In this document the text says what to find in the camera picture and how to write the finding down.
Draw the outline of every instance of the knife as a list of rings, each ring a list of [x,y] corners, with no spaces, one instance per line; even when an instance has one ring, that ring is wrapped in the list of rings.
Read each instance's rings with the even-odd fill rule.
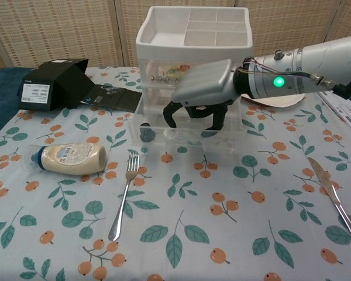
[[[326,173],[326,171],[324,171],[321,165],[313,158],[308,157],[308,161],[311,163],[312,168],[314,169],[318,179],[320,180],[330,199],[333,201],[334,206],[337,208],[339,214],[342,216],[348,230],[351,233],[351,220],[345,212],[345,209],[342,207],[337,193],[335,192],[335,188],[328,178],[328,174]]]

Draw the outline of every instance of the mayonnaise bottle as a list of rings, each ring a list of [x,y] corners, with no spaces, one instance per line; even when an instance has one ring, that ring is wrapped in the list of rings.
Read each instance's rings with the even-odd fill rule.
[[[92,174],[104,170],[105,148],[96,143],[30,145],[25,153],[25,169],[49,170],[62,174]]]

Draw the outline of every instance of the woven screen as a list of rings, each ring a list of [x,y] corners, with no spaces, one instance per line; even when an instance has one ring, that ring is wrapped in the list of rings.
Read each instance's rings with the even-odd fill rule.
[[[323,42],[335,4],[335,0],[236,1],[249,9],[255,56]]]
[[[234,0],[116,0],[126,65],[137,66],[135,39],[151,6],[234,6]]]
[[[0,0],[0,40],[14,66],[64,57],[86,57],[89,66],[122,65],[109,1]]]
[[[351,36],[351,0],[347,1],[346,6],[343,9],[342,16],[336,25],[333,39],[339,39],[347,36]]]

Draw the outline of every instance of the white label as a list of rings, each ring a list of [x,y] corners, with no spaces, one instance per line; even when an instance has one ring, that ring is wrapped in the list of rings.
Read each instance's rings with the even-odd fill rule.
[[[46,104],[49,88],[49,85],[43,84],[24,84],[21,101],[33,102],[35,104]]]
[[[86,161],[92,152],[93,144],[78,143],[62,146],[56,152],[56,160],[64,165],[77,165]]]

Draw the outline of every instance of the floral tablecloth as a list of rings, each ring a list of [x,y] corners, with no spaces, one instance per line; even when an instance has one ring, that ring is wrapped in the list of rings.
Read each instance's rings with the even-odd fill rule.
[[[136,68],[87,75],[140,91]],[[247,135],[228,156],[133,146],[122,111],[19,111],[0,131],[0,280],[351,280],[351,236],[307,161],[351,215],[351,129],[316,95],[242,108]],[[22,169],[28,144],[86,141],[105,146],[103,172]],[[141,167],[111,242],[130,150]]]

